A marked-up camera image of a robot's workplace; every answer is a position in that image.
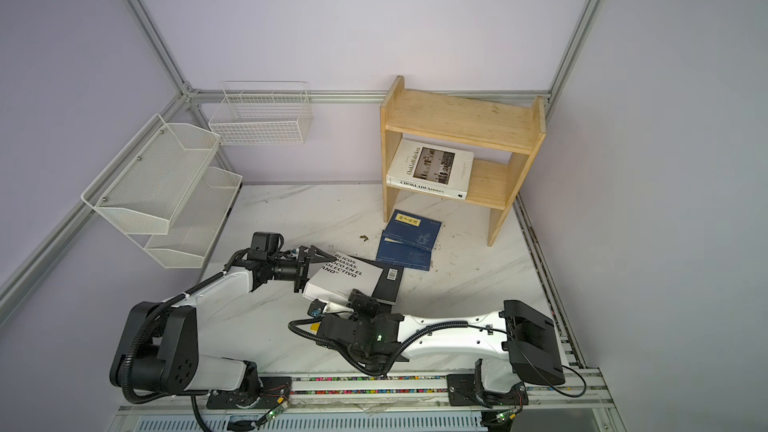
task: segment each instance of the wooden shelf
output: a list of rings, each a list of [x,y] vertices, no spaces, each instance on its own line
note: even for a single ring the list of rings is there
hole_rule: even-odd
[[[529,107],[404,90],[387,115],[386,129],[530,154],[535,147]]]
[[[544,99],[536,97],[530,107],[507,106],[405,86],[398,76],[381,106],[384,221],[392,215],[399,192],[387,185],[386,174],[402,134],[506,150],[512,152],[506,164],[478,158],[472,162],[464,201],[491,209],[488,246],[493,245],[546,136]]]

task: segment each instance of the white mesh basket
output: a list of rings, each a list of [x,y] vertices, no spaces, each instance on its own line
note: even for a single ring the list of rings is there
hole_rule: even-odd
[[[208,167],[168,234],[152,235],[144,250],[166,268],[203,267],[242,180]]]
[[[123,234],[168,234],[216,155],[219,136],[185,123],[166,123],[106,192],[91,204]]]
[[[303,143],[312,123],[305,82],[222,82],[208,125],[226,146]]]

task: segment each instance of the book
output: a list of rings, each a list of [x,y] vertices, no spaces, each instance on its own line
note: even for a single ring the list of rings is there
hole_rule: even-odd
[[[411,247],[397,240],[383,237],[379,242],[379,251],[376,253],[376,261],[385,264],[402,265],[416,270],[429,270],[432,252],[423,248]]]
[[[400,291],[400,282],[402,282],[403,266],[394,264],[385,264],[368,260],[367,258],[354,257],[365,263],[378,267],[382,270],[379,275],[379,282],[373,289],[371,297],[383,304],[394,305],[397,302],[397,293]]]
[[[475,154],[402,139],[386,174],[388,186],[464,200]]]
[[[431,251],[442,222],[395,210],[382,235],[403,244]]]
[[[344,305],[354,288],[365,295],[373,294],[382,270],[358,258],[336,253],[335,262],[326,262],[304,286],[304,298]]]

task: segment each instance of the marble surface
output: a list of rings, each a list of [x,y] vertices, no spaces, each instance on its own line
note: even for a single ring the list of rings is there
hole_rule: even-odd
[[[443,226],[431,270],[406,269],[393,312],[464,317],[500,310],[504,300],[518,299],[552,314],[514,215],[507,218],[494,246],[488,247],[487,208],[407,191],[400,191],[396,207],[439,220]],[[380,185],[244,186],[204,276],[221,270],[257,231],[283,234],[284,248],[316,245],[376,258],[385,226]],[[354,371],[334,350],[288,330],[288,321],[307,317],[309,305],[288,282],[265,284],[200,325],[200,352],[252,360],[264,373]],[[561,356],[567,363],[562,350]],[[470,357],[434,355],[397,363],[393,370],[472,368]]]

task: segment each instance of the wall-mounted basket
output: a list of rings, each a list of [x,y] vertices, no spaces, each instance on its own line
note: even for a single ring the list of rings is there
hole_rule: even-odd
[[[209,122],[226,146],[304,143],[312,123],[306,82],[222,82]]]
[[[242,176],[208,167],[167,235],[143,249],[166,268],[201,268],[235,200]]]
[[[82,200],[165,268],[202,268],[243,177],[209,164],[219,135],[156,115]]]
[[[219,149],[219,136],[185,123],[160,127],[93,209],[123,234],[168,234]]]

